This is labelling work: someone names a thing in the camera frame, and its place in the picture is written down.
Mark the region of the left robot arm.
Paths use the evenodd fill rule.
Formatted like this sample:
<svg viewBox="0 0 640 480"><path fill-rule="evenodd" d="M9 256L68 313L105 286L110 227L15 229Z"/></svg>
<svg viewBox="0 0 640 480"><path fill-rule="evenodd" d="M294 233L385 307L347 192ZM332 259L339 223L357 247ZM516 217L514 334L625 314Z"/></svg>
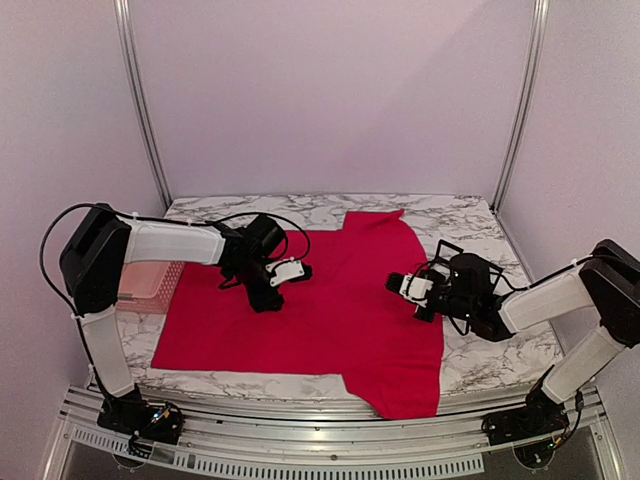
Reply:
<svg viewBox="0 0 640 480"><path fill-rule="evenodd" d="M59 257L64 285L54 292L70 307L88 359L104 396L115 399L111 419L128 434L148 426L148 412L131 397L135 382L117 325L121 308L149 313L168 307L166 275L188 264L220 269L223 279L245 287L257 312L281 308L271 277L273 254L287 236L272 217L258 214L247 225L191 223L138 217L104 203L79 203L63 210L61 222L83 211Z"/></svg>

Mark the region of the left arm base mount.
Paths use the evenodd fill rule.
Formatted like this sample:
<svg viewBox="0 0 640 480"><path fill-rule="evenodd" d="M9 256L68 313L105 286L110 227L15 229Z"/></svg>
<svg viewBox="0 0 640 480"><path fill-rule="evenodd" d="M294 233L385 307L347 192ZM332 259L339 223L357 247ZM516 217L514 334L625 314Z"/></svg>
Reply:
<svg viewBox="0 0 640 480"><path fill-rule="evenodd" d="M127 453L149 459L155 443L178 443L184 415L171 402L114 400L103 403L97 424L101 428L128 435Z"/></svg>

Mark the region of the red t-shirt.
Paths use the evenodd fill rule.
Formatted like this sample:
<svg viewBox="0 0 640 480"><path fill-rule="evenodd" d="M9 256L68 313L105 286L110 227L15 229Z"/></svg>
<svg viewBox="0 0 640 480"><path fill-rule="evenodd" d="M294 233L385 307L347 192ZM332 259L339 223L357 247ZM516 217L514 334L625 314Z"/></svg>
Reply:
<svg viewBox="0 0 640 480"><path fill-rule="evenodd" d="M242 287L222 290L212 266L189 264L152 360L157 369L338 374L347 391L392 420L434 416L444 349L440 319L422 322L388 291L425 251L401 211L350 212L337 231L291 233L309 280L286 283L281 310L257 313Z"/></svg>

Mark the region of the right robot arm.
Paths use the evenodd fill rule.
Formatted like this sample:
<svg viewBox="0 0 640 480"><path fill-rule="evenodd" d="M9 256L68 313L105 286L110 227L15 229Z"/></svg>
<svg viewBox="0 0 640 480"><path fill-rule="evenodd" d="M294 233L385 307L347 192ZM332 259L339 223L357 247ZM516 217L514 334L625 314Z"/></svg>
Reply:
<svg viewBox="0 0 640 480"><path fill-rule="evenodd" d="M639 261L605 239L591 253L527 286L499 294L502 269L470 252L435 257L400 279L399 293L415 305L415 316L436 315L466 322L491 342L509 339L539 323L593 308L599 324L538 380L517 415L517 427L537 436L552 424L556 407L625 349L639 343Z"/></svg>

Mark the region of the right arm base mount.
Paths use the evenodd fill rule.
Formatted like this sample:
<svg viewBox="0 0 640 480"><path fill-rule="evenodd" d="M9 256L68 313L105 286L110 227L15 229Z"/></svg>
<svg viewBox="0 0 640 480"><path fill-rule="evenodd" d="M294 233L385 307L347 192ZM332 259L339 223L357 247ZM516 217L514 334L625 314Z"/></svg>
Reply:
<svg viewBox="0 0 640 480"><path fill-rule="evenodd" d="M539 470L550 464L577 425L571 426L563 404L528 399L522 407L485 415L481 430L491 446L516 443L513 453L518 463Z"/></svg>

